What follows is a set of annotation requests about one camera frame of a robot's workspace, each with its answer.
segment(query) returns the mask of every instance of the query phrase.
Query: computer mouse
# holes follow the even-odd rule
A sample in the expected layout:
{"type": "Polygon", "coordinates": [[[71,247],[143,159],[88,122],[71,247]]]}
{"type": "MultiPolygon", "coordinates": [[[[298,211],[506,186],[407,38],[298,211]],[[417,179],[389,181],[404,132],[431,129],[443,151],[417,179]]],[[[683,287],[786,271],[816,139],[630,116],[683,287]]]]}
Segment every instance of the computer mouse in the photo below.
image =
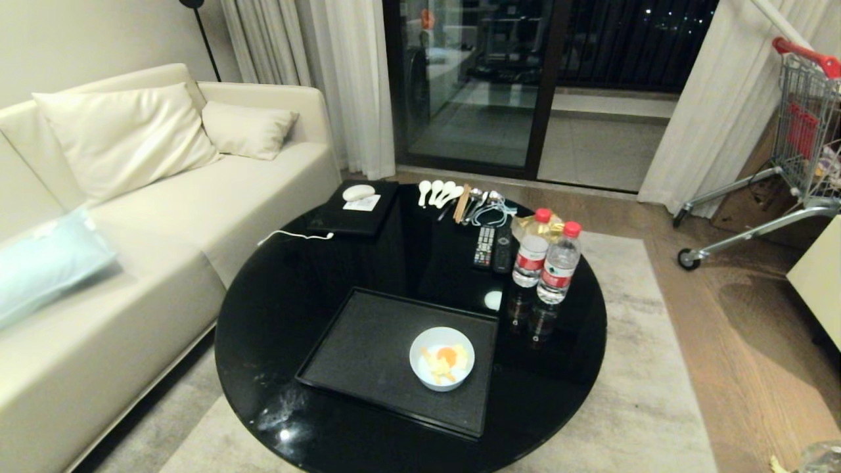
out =
{"type": "Polygon", "coordinates": [[[373,187],[367,184],[358,184],[345,189],[345,192],[341,193],[341,197],[347,202],[352,202],[371,197],[376,193],[377,191],[373,187]]]}

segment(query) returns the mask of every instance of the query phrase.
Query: cart wheel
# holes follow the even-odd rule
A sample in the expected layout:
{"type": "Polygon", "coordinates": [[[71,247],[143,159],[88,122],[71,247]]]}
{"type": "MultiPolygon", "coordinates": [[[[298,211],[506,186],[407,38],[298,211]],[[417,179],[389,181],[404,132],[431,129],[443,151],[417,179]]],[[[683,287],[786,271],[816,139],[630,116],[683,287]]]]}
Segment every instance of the cart wheel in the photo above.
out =
{"type": "Polygon", "coordinates": [[[690,251],[692,251],[692,250],[690,250],[689,248],[684,248],[684,249],[682,249],[678,252],[678,264],[680,265],[681,268],[683,268],[687,271],[692,271],[694,269],[698,269],[698,267],[701,266],[701,260],[700,259],[692,259],[688,262],[684,260],[684,255],[687,254],[690,251]]]}
{"type": "Polygon", "coordinates": [[[680,222],[683,221],[683,219],[684,219],[684,217],[686,217],[687,213],[688,212],[686,211],[686,209],[680,209],[680,212],[678,212],[678,215],[675,215],[674,220],[672,220],[672,227],[673,228],[679,227],[680,222]]]}

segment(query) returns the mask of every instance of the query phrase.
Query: black glossy table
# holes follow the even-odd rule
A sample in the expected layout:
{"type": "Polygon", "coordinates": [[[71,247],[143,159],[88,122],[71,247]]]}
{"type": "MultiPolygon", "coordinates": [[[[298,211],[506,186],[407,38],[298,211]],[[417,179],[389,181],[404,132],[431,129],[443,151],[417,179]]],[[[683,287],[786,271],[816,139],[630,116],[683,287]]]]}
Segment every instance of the black glossy table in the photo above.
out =
{"type": "MultiPolygon", "coordinates": [[[[330,241],[276,235],[248,260],[225,298],[216,364],[237,417],[267,448],[307,471],[493,471],[547,441],[592,388],[605,352],[598,281],[581,259],[553,335],[539,349],[513,333],[510,275],[472,268],[478,227],[438,222],[401,185],[376,237],[330,241]],[[294,376],[354,287],[500,317],[484,434],[454,437],[294,376]],[[500,311],[485,295],[503,291],[500,311]]],[[[520,208],[519,215],[531,211],[520,208]]],[[[309,214],[284,229],[306,231],[309,214]]]]}

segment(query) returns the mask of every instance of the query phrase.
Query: remote control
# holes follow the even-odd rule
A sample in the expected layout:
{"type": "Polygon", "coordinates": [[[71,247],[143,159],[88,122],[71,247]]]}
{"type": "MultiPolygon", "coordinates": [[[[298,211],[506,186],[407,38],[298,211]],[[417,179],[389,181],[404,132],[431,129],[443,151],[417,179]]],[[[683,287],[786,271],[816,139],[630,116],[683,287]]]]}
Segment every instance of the remote control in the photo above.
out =
{"type": "Polygon", "coordinates": [[[476,268],[490,268],[490,252],[494,247],[495,229],[492,226],[483,226],[479,230],[479,239],[476,241],[476,251],[473,254],[473,265],[476,268]]]}
{"type": "Polygon", "coordinates": [[[505,225],[497,229],[496,239],[494,240],[494,261],[491,265],[494,273],[508,274],[511,272],[511,260],[513,259],[511,246],[514,244],[512,240],[511,227],[505,225]]]}

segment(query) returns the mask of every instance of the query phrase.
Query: door frame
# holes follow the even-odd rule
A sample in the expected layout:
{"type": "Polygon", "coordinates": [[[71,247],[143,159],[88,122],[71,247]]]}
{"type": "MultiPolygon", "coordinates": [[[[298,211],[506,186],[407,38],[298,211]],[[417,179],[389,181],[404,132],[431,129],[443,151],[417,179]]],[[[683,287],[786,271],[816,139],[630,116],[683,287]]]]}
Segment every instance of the door frame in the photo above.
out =
{"type": "Polygon", "coordinates": [[[400,2],[382,0],[383,20],[385,25],[386,57],[389,69],[389,89],[391,96],[391,116],[394,125],[394,158],[398,164],[431,167],[464,173],[477,173],[505,178],[520,178],[537,180],[540,169],[540,156],[543,152],[543,142],[552,112],[552,101],[555,95],[555,83],[558,80],[558,69],[563,50],[563,39],[569,11],[573,0],[553,0],[552,17],[549,21],[549,36],[546,52],[543,57],[543,71],[537,88],[537,103],[532,112],[532,130],[529,135],[524,167],[507,167],[482,162],[460,160],[450,157],[436,157],[409,153],[409,146],[405,135],[405,125],[408,121],[405,97],[405,76],[403,73],[403,38],[400,25],[400,2]]]}

